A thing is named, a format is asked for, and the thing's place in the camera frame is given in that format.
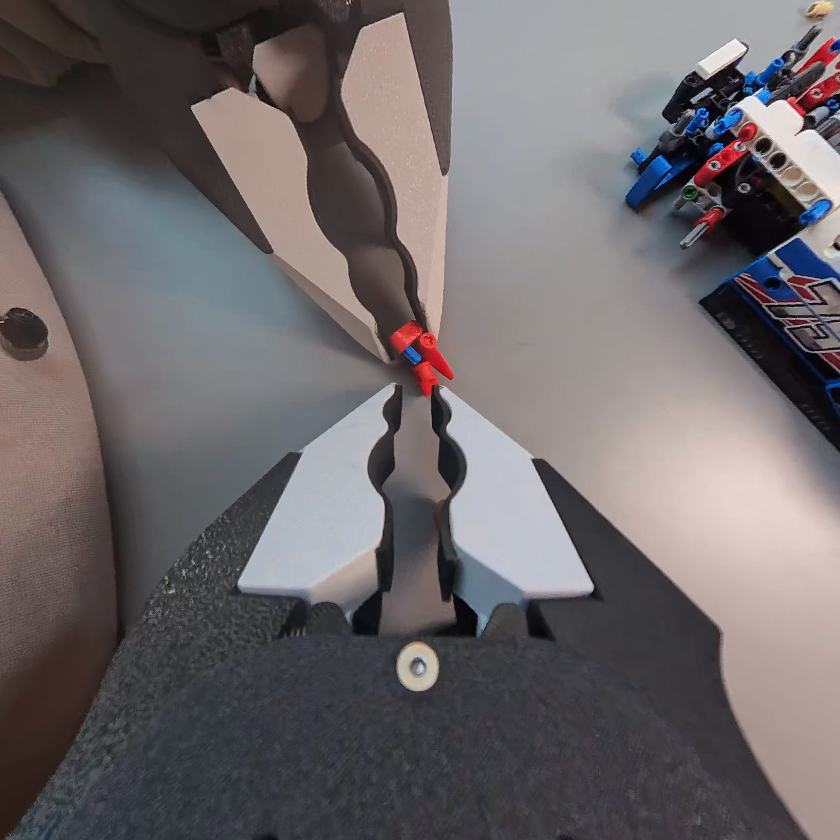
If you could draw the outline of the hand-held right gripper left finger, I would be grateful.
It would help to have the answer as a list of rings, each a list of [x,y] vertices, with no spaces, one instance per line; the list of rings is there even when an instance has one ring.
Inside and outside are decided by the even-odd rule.
[[[392,588],[392,504],[403,388],[373,394],[301,452],[238,578],[247,595],[331,602],[352,616]]]

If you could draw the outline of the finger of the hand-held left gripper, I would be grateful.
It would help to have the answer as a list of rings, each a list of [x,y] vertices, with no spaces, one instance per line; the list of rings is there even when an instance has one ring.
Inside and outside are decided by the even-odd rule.
[[[192,113],[268,240],[278,267],[359,345],[389,362],[373,316],[352,289],[347,259],[313,214],[308,157],[292,120],[232,88],[193,104]]]
[[[439,334],[444,304],[448,176],[404,12],[360,29],[340,85],[354,137],[384,177],[389,232],[408,258],[406,295],[416,320]]]

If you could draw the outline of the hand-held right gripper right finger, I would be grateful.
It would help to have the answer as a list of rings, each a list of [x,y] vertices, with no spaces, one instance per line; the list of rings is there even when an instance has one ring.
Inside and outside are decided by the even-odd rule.
[[[483,634],[501,606],[574,600],[595,584],[534,458],[448,388],[430,397],[437,471],[449,527],[438,532],[442,599],[468,634]]]

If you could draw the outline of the red long brick connector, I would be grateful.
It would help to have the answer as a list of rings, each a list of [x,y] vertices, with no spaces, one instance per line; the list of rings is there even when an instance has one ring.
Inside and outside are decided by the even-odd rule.
[[[452,381],[455,378],[451,367],[438,348],[437,338],[431,332],[424,332],[417,339],[416,344],[424,362],[428,362],[438,374],[446,379]]]

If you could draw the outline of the person's left forearm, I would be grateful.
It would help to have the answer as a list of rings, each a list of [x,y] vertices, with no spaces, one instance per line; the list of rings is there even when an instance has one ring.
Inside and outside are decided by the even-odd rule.
[[[106,66],[84,1],[2,1],[1,76],[52,88],[73,67]]]

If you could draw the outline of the grey desk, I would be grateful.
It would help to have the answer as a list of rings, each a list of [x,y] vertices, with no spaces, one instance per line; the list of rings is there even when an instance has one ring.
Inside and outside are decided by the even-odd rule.
[[[628,158],[731,38],[765,67],[807,2],[452,2],[441,349],[454,391],[545,459],[723,635],[733,709],[811,838],[838,838],[838,453],[697,302],[750,257],[687,251]],[[174,168],[102,67],[2,80],[2,189],[88,380],[123,620],[280,458],[402,379],[384,630],[447,615],[428,400]]]

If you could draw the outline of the person's beige hoodie torso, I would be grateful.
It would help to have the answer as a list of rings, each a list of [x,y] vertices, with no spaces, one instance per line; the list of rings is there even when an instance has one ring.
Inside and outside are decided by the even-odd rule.
[[[63,760],[117,643],[109,500],[86,376],[65,317],[1,198],[1,304],[49,330],[1,352],[1,810],[9,834]]]

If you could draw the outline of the toy brick race car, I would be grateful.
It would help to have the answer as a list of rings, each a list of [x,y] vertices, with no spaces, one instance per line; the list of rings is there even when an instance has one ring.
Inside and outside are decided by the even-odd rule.
[[[696,214],[686,250],[723,227],[755,260],[700,305],[824,437],[839,447],[838,38],[813,26],[761,72],[735,38],[698,62],[636,149],[625,202],[681,182]]]

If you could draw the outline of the black hoodie drawstring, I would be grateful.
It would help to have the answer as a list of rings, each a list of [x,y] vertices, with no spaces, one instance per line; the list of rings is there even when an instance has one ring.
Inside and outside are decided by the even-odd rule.
[[[1,317],[1,349],[15,361],[37,361],[49,348],[44,320],[26,308],[10,308]]]

